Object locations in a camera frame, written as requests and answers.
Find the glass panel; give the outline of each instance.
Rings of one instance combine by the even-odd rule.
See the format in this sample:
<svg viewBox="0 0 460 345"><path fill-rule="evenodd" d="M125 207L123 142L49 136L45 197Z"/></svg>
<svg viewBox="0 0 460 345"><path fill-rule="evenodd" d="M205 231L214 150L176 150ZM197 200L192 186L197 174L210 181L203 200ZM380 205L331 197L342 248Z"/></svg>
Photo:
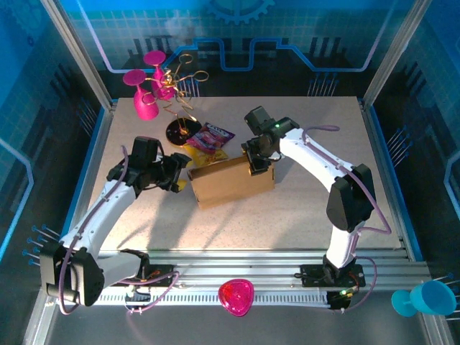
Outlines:
<svg viewBox="0 0 460 345"><path fill-rule="evenodd" d="M411 1L62 1L113 98L151 50L190 53L202 96L363 96ZM266 83L255 83L264 80Z"/></svg>
<svg viewBox="0 0 460 345"><path fill-rule="evenodd" d="M374 105L423 256L435 275L457 279L459 16L457 1L433 1Z"/></svg>
<svg viewBox="0 0 460 345"><path fill-rule="evenodd" d="M0 342L21 344L40 287L32 226L61 232L100 107L39 1L0 8Z"/></svg>

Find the red heart-shaped object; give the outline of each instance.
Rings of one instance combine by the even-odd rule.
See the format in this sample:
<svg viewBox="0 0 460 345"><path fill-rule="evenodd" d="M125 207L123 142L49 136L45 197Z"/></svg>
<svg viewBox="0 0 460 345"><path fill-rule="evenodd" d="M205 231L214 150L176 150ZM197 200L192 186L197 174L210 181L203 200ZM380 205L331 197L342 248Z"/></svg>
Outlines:
<svg viewBox="0 0 460 345"><path fill-rule="evenodd" d="M245 316L254 302L254 286L245 279L230 280L218 289L218 299L229 313Z"/></svg>

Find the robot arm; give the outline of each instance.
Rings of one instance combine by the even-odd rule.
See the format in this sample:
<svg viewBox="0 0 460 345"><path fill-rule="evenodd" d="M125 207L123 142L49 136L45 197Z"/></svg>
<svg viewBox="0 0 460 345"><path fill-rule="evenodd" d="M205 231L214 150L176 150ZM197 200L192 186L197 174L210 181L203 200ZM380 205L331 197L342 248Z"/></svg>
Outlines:
<svg viewBox="0 0 460 345"><path fill-rule="evenodd" d="M143 190L151 188L148 188L149 185L178 193L181 190L178 182L180 171L189 161L190 158L178 153L166 156L156 139L137 137L123 180L119 183L124 169L124 161L121 161L110 170L100 196L82 220L59 243L48 242L43 246L40 252L43 290L58 297L63 259L75 235L79 238L72 248L71 263L65 271L65 300L90 306L105 287L129 277L148 277L151 269L147 254L127 249L108 259L97 260L99 250L119 217ZM83 233L79 234L85 223Z"/></svg>
<svg viewBox="0 0 460 345"><path fill-rule="evenodd" d="M261 106L249 112L244 119L257 135L242 145L252 175L263 173L271 162L286 156L302 165L329 192L326 214L333 227L331 243L323 258L323 271L326 280L333 284L354 265L352 254L357 230L363 227L373 209L359 186L339 166L357 175L375 197L369 168L365 165L354 167L337 158L305 135L293 120L284 118L275 121Z"/></svg>

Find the black round base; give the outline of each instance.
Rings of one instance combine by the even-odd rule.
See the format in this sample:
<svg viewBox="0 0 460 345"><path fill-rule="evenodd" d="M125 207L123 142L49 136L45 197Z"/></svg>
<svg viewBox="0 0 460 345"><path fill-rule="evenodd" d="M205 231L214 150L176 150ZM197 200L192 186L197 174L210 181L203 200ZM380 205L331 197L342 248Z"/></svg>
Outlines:
<svg viewBox="0 0 460 345"><path fill-rule="evenodd" d="M201 129L200 122L194 122L190 119L180 118L180 125L188 130L187 134L180 133L178 120L174 120L166 127L166 139L173 145L183 146L188 139L193 137Z"/></svg>

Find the blue cup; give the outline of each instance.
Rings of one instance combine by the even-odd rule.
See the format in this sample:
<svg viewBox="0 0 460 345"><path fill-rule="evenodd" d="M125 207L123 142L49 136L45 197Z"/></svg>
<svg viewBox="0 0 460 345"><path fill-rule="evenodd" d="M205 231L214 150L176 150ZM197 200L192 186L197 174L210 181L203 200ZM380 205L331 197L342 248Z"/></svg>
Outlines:
<svg viewBox="0 0 460 345"><path fill-rule="evenodd" d="M402 316L414 316L417 311L431 315L450 315L457 306L452 290L437 280L417 285L412 292L398 290L391 297L393 308Z"/></svg>

